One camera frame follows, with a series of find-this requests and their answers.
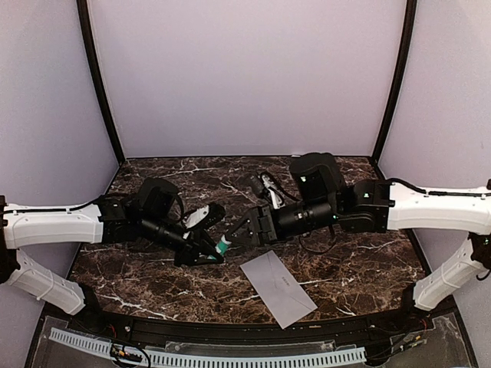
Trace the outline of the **green glue stick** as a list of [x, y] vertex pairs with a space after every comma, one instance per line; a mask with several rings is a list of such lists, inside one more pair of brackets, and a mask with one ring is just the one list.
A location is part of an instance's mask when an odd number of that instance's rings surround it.
[[226, 251], [229, 249], [231, 244], [232, 242], [227, 240], [226, 236], [223, 235], [219, 240], [219, 242], [216, 244], [216, 252], [219, 253], [220, 255], [224, 255]]

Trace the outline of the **grey envelope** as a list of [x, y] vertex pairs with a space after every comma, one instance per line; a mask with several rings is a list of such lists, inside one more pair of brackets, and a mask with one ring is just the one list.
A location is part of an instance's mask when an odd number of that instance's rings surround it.
[[274, 251], [240, 268], [282, 329], [318, 309]]

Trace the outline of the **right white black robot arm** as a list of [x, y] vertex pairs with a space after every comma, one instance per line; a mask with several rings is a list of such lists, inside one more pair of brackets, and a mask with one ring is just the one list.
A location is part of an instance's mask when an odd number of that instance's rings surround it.
[[490, 274], [490, 188], [425, 189], [402, 179], [364, 179], [348, 185], [330, 153], [307, 153], [289, 166], [300, 201], [279, 209], [256, 206], [226, 233], [227, 241], [251, 246], [286, 241], [338, 225], [347, 233], [385, 233], [410, 228], [467, 232], [459, 249], [437, 270], [404, 290], [391, 325], [406, 333], [421, 314], [472, 278]]

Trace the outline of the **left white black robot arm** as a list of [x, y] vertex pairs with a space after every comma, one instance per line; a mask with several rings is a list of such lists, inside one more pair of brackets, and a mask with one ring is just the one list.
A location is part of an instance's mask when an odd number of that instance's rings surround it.
[[208, 228], [220, 222], [225, 209], [210, 203], [170, 216], [183, 206], [178, 188], [159, 178], [147, 178], [129, 195], [107, 194], [81, 205], [28, 207], [1, 202], [1, 282], [77, 316], [92, 334], [108, 328], [95, 293], [55, 274], [25, 252], [24, 247], [57, 243], [111, 245], [140, 238], [171, 250], [179, 267], [217, 265], [224, 261]]

